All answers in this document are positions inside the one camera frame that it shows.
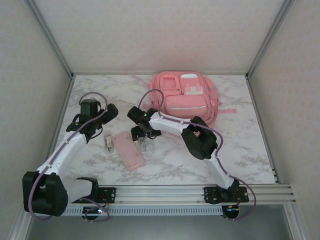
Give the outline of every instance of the white marble tabletop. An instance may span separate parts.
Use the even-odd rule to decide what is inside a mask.
[[[139,75],[145,82],[153,76]],[[222,164],[228,171],[248,184],[274,184],[266,148],[258,125],[244,76],[208,75],[215,84],[219,109],[236,109],[237,113],[218,114],[216,127],[224,137],[220,151]],[[79,98],[91,91],[106,96],[119,110],[118,116],[103,126],[112,135],[129,131],[135,124],[127,117],[132,106],[148,90],[145,84],[131,75],[79,75],[71,92],[63,119],[58,143],[74,116],[80,113]],[[92,95],[104,107],[101,97]],[[67,177],[94,177],[100,185],[205,185],[215,184],[205,163],[194,158],[187,150],[182,138],[163,132],[154,141],[155,149],[143,152],[145,165],[129,171],[117,151],[110,154],[105,149],[103,133],[81,150],[72,162]]]

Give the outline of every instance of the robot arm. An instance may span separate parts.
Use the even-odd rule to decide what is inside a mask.
[[[96,130],[102,129],[102,125],[118,115],[116,106],[109,104],[102,117],[87,124],[68,141],[71,135],[83,124],[103,113],[103,109],[98,111],[98,106],[101,105],[96,99],[83,100],[80,114],[76,115],[72,123],[67,127],[67,133],[53,154],[35,172],[28,171],[23,176],[23,203],[27,212],[29,212],[28,200],[33,184],[39,174],[47,167],[48,169],[41,177],[33,194],[31,205],[34,213],[60,216],[68,204],[79,198],[88,197],[94,200],[97,197],[99,191],[97,179],[81,177],[69,184],[66,184],[65,181],[67,169],[78,152],[96,134]],[[55,161],[50,164],[54,155],[65,143],[65,147],[60,150]]]
[[[230,176],[226,175],[220,168],[215,157],[212,157],[213,152],[217,149],[217,137],[207,129],[186,124],[192,122],[207,126],[206,123],[198,116],[193,119],[182,119],[161,113],[158,114],[156,109],[150,108],[147,112],[142,111],[137,107],[132,107],[127,116],[134,121],[137,127],[133,128],[131,133],[147,135],[148,137],[156,137],[161,135],[160,131],[165,131],[171,134],[182,136],[189,152],[197,159],[203,160],[208,169],[214,174],[216,184],[221,188],[222,195],[232,196],[239,187],[239,182]]]

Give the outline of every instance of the pink pencil case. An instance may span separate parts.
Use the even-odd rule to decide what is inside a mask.
[[[124,165],[129,171],[133,171],[145,164],[144,158],[128,131],[120,132],[118,135],[114,136],[112,140]]]

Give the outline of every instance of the white wall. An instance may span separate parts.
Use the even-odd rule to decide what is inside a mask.
[[[0,5],[0,239],[23,202],[22,177],[45,160],[68,77],[22,0]]]
[[[320,239],[320,1],[296,0],[251,79],[276,167]]]
[[[246,73],[283,0],[36,0],[75,73]]]

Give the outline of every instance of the purple cable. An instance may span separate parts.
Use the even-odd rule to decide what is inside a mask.
[[[138,105],[138,109],[140,108],[140,105],[141,105],[143,99],[148,95],[148,93],[153,92],[153,91],[157,91],[157,92],[161,93],[161,96],[162,96],[162,100],[161,100],[161,103],[160,103],[160,105],[159,105],[159,111],[158,111],[159,116],[161,116],[161,114],[160,114],[160,109],[161,109],[161,107],[162,107],[162,104],[164,103],[165,95],[164,95],[164,93],[163,93],[161,90],[159,90],[159,89],[155,89],[155,88],[154,88],[154,89],[150,89],[149,91],[147,91],[147,92],[142,96],[142,98],[141,98],[141,100],[140,100],[140,102],[139,102],[139,105]]]
[[[143,95],[143,97],[141,98],[140,103],[139,103],[139,105],[138,105],[138,108],[140,108],[140,105],[141,105],[141,103],[142,103],[142,100],[145,98],[145,96],[146,96],[148,93],[152,92],[152,91],[158,91],[158,92],[160,92],[161,95],[162,95],[162,100],[161,100],[161,103],[160,103],[160,105],[159,105],[159,111],[158,111],[159,116],[162,116],[161,113],[160,113],[160,109],[161,109],[161,107],[162,107],[162,104],[164,103],[165,95],[164,95],[164,93],[163,93],[161,90],[159,90],[159,89],[151,89],[151,90],[147,91],[147,92]],[[166,120],[169,120],[169,121],[173,121],[173,122],[176,122],[176,123],[181,123],[179,120],[172,119],[172,118],[170,118],[170,117],[166,117],[166,116],[162,116],[162,117],[163,117],[164,119],[166,119]],[[252,207],[246,214],[244,214],[243,216],[238,217],[238,218],[233,218],[232,220],[233,220],[233,221],[239,221],[239,220],[241,220],[241,219],[244,219],[244,218],[247,217],[248,215],[250,215],[250,214],[255,210],[256,205],[257,205],[257,197],[256,197],[256,194],[254,193],[253,189],[252,189],[247,183],[245,183],[243,180],[237,178],[236,176],[230,175],[230,174],[227,172],[227,170],[224,168],[224,166],[222,165],[222,163],[221,163],[221,161],[220,161],[220,159],[219,159],[219,157],[218,157],[218,153],[219,153],[220,149],[222,148],[222,146],[223,146],[223,144],[224,144],[224,138],[222,137],[221,133],[218,132],[217,130],[211,128],[211,127],[204,126],[204,125],[201,125],[201,124],[198,124],[198,123],[194,123],[194,122],[190,122],[190,121],[183,121],[182,123],[183,123],[183,124],[193,125],[193,126],[200,127],[200,128],[203,128],[203,129],[210,130],[210,131],[214,132],[215,134],[217,134],[217,135],[219,136],[221,142],[220,142],[220,145],[218,146],[218,148],[216,149],[214,155],[215,155],[215,158],[216,158],[216,160],[217,160],[220,168],[222,169],[222,171],[223,171],[226,175],[229,175],[230,178],[232,178],[232,179],[234,179],[234,180],[237,180],[237,181],[241,182],[243,185],[245,185],[245,186],[251,191],[252,196],[253,196],[253,200],[254,200],[253,207]]]
[[[99,119],[100,117],[103,116],[103,114],[105,114],[105,112],[107,111],[107,106],[108,106],[108,101],[106,99],[105,96],[103,96],[101,93],[99,92],[96,92],[96,91],[90,91],[90,92],[87,92],[86,94],[84,94],[80,100],[79,100],[79,105],[81,105],[81,101],[82,99],[89,95],[89,94],[97,94],[99,96],[101,96],[103,98],[103,100],[105,101],[105,109],[103,110],[103,112],[99,115],[99,116],[96,116],[92,119],[90,119],[89,121],[86,121],[81,127],[79,127],[70,137],[68,137],[67,139],[67,142],[69,142],[77,133],[79,133],[81,131],[81,129],[83,129],[87,124]],[[64,149],[64,147],[67,145],[66,142],[64,142],[61,147],[56,151],[56,153],[54,154],[54,156],[52,157],[51,161],[48,163],[48,165],[52,165],[52,163],[56,160],[56,158],[58,157],[58,155],[60,154],[60,152],[62,151],[62,149]],[[32,188],[31,188],[31,191],[30,191],[30,194],[29,194],[29,199],[28,199],[28,209],[29,209],[29,212],[31,214],[32,217],[34,217],[35,219],[37,220],[40,220],[40,221],[48,221],[50,218],[52,218],[52,216],[48,216],[46,218],[41,218],[41,217],[38,217],[35,215],[33,209],[32,209],[32,198],[34,196],[34,193],[35,193],[35,190],[36,190],[36,187],[41,179],[41,177],[45,174],[45,172],[49,169],[49,166],[46,166],[43,171],[39,174],[39,176],[35,179],[33,185],[32,185]]]
[[[85,213],[85,215],[84,215],[84,219],[85,219],[86,221],[88,220],[88,219],[87,219],[88,213],[91,212],[91,210],[93,210],[93,209],[103,209],[108,216],[107,216],[106,218],[104,218],[104,219],[101,219],[101,220],[99,220],[99,219],[98,219],[98,220],[91,220],[91,223],[101,223],[101,222],[104,222],[104,221],[107,221],[108,219],[110,219],[109,211],[108,211],[108,209],[105,208],[104,206],[101,206],[99,203],[97,203],[97,202],[95,202],[95,201],[92,201],[91,199],[86,198],[86,197],[82,197],[82,198],[80,198],[80,200],[85,200],[85,201],[88,201],[88,202],[90,202],[90,203],[92,203],[92,204],[97,205],[97,206],[91,207],[88,211],[86,211],[86,213]]]

